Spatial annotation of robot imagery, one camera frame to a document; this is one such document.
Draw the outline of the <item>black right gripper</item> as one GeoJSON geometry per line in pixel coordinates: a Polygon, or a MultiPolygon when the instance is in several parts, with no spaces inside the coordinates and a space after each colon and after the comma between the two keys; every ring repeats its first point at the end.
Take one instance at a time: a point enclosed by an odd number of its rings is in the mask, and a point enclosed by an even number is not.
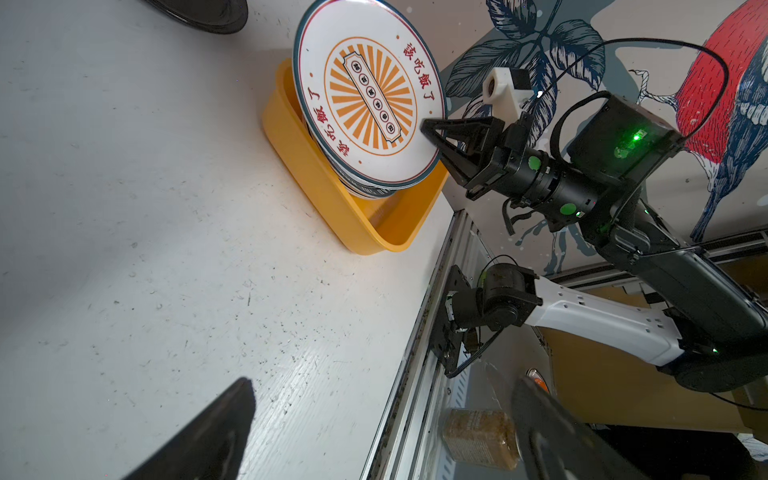
{"type": "Polygon", "coordinates": [[[544,216],[558,231],[588,215],[600,198],[600,185],[563,160],[526,146],[524,121],[505,127],[496,117],[424,119],[420,131],[440,152],[454,180],[476,200],[496,192],[505,200],[502,217],[507,230],[530,218],[544,216]]]}

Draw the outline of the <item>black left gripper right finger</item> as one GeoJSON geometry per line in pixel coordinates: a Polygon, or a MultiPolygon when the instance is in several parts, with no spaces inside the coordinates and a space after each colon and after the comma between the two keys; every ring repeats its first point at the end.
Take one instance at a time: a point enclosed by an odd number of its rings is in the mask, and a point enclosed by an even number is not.
{"type": "Polygon", "coordinates": [[[511,411],[529,479],[646,477],[529,377],[516,381],[511,411]]]}

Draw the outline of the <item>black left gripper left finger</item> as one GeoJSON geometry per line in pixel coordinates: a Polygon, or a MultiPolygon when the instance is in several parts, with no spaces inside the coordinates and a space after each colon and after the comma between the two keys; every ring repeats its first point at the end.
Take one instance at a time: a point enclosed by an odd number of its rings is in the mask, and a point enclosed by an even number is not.
{"type": "Polygon", "coordinates": [[[255,412],[252,381],[240,377],[127,477],[236,479],[255,412]]]}

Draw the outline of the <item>green rim plate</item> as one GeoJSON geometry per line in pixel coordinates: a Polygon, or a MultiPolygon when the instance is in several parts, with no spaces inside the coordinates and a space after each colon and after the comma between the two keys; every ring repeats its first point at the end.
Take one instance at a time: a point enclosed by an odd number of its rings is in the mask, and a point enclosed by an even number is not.
{"type": "Polygon", "coordinates": [[[320,150],[326,156],[330,167],[336,173],[341,183],[352,195],[362,199],[380,200],[380,199],[390,198],[396,193],[396,191],[392,189],[385,189],[385,188],[370,186],[370,185],[361,183],[357,180],[354,180],[348,173],[344,171],[342,167],[338,166],[334,162],[334,159],[332,158],[331,154],[328,153],[324,149],[324,147],[320,144],[319,140],[316,138],[316,136],[312,132],[312,129],[309,126],[306,126],[306,129],[310,137],[317,143],[320,150]]]}

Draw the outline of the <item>orange sunburst plate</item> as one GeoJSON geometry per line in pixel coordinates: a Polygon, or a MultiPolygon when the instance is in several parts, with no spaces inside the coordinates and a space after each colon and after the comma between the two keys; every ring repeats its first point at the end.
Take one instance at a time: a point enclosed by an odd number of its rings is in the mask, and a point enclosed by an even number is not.
{"type": "Polygon", "coordinates": [[[392,5],[313,2],[292,69],[308,129],[339,173],[387,190],[432,173],[438,151],[420,127],[445,117],[445,94],[427,44],[392,5]]]}

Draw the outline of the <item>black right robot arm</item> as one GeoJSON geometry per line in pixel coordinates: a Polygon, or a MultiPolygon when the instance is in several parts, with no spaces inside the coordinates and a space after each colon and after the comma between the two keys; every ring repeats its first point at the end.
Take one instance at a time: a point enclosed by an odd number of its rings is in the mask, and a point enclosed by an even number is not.
{"type": "Polygon", "coordinates": [[[683,136],[644,108],[607,91],[599,110],[566,150],[554,129],[548,151],[528,143],[533,117],[426,119],[421,133],[471,200],[504,199],[505,227],[540,215],[552,232],[576,226],[605,261],[651,287],[666,302],[654,313],[609,313],[515,265],[488,267],[460,301],[457,324],[494,330],[540,324],[623,350],[682,387],[720,393],[767,375],[767,309],[686,243],[642,199],[645,180],[677,154],[683,136]]]}

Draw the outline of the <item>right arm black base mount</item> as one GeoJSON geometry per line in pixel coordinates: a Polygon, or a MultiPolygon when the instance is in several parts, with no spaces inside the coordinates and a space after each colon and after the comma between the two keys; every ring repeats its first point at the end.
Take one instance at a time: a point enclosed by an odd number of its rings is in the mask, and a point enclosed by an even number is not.
{"type": "Polygon", "coordinates": [[[476,290],[470,286],[457,265],[448,270],[438,297],[435,321],[429,338],[429,350],[444,368],[448,378],[457,376],[464,334],[477,316],[476,290]]]}

